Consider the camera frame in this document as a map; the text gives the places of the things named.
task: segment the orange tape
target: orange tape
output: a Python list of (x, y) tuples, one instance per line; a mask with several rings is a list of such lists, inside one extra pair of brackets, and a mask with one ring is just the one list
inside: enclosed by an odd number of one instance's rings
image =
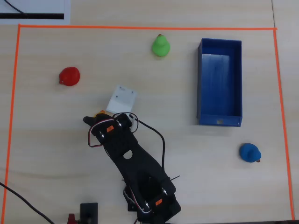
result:
[(295, 211), (294, 211), (294, 202), (293, 202), (293, 193), (292, 193), (292, 177), (291, 177), (290, 158), (289, 158), (289, 147), (288, 147), (288, 138), (287, 138), (287, 133), (286, 133), (286, 125), (285, 125), (285, 107), (284, 107), (284, 99), (283, 99), (283, 95), (282, 95), (280, 67), (279, 67), (279, 58), (278, 58), (278, 47), (277, 47), (277, 39), (276, 39), (276, 31), (275, 30), (273, 30), (273, 38), (274, 38), (274, 49), (275, 49), (275, 58), (276, 58), (276, 69), (277, 69), (277, 78), (278, 78), (278, 87), (279, 87), (282, 126), (284, 129), (284, 138), (285, 138), (285, 158), (286, 158), (286, 169), (287, 169), (287, 173), (288, 173), (290, 207), (291, 207), (292, 220), (295, 220)]
[[(14, 93), (15, 93), (15, 81), (16, 81), (16, 77), (17, 77), (17, 64), (18, 64), (18, 55), (19, 55), (20, 32), (21, 32), (21, 26), (20, 26), (20, 24), (18, 24), (17, 43), (16, 43), (15, 55), (14, 55), (14, 76), (13, 76), (13, 87), (12, 87), (12, 91), (11, 91), (9, 133), (8, 133), (7, 157), (6, 157), (6, 169), (5, 169), (5, 181), (4, 181), (4, 184), (6, 186), (7, 186), (7, 183), (8, 183), (10, 148), (11, 148), (11, 136), (12, 136), (13, 119), (14, 119)], [(6, 188), (4, 188), (4, 192), (3, 192), (3, 203), (2, 203), (2, 213), (1, 213), (1, 224), (4, 224), (4, 215), (5, 215), (5, 206), (6, 206), (6, 194), (7, 194), (7, 190), (6, 190)]]
[(234, 27), (122, 27), (122, 26), (71, 26), (71, 25), (21, 25), (22, 28), (86, 28), (86, 29), (145, 29), (145, 30), (276, 30), (275, 27), (265, 28), (234, 28)]

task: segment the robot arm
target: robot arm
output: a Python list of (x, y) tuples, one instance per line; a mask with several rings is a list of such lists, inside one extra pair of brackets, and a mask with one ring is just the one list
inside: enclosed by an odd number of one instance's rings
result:
[[(137, 211), (140, 222), (164, 224), (180, 212), (175, 186), (160, 164), (138, 144), (126, 114), (114, 118), (100, 113), (83, 121), (122, 174), (128, 210)], [(126, 159), (123, 156), (128, 151), (132, 157)]]

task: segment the blue tray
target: blue tray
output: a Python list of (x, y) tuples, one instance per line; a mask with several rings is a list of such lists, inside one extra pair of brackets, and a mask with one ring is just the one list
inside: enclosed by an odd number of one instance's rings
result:
[(242, 42), (202, 38), (198, 48), (200, 125), (241, 126)]

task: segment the table surface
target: table surface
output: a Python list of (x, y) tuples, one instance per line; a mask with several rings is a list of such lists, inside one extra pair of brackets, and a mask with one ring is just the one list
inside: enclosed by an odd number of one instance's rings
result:
[[(72, 25), (169, 27), (273, 27), (271, 1), (73, 0)], [(298, 3), (273, 2), (289, 137), (295, 212), (299, 212), (296, 158), (298, 106), (295, 40)], [(0, 26), (0, 179), (4, 182), (16, 26)], [(157, 60), (150, 46), (159, 32), (171, 52)], [(197, 55), (201, 38), (242, 40), (241, 128), (196, 125)], [(82, 78), (57, 84), (68, 66)], [(174, 181), (182, 211), (173, 223), (290, 220), (280, 99), (272, 31), (158, 31), (22, 28), (14, 102), (8, 185), (55, 223), (66, 223), (79, 204), (99, 203), (99, 223), (133, 223), (123, 183), (101, 149), (87, 146), (84, 116), (105, 109), (117, 84), (138, 91), (133, 111), (166, 140), (165, 170)], [(162, 143), (140, 127), (141, 146), (161, 160)], [(238, 157), (244, 142), (256, 144), (260, 163)], [(5, 223), (46, 223), (8, 193)]]

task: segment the white paper sheet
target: white paper sheet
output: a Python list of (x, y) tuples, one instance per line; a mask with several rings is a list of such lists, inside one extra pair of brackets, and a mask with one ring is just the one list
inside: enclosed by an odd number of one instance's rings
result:
[[(71, 0), (8, 0), (25, 13), (63, 13), (64, 20), (0, 19), (0, 24), (69, 25), (71, 22)], [(18, 13), (5, 1), (0, 0), (0, 13)]]

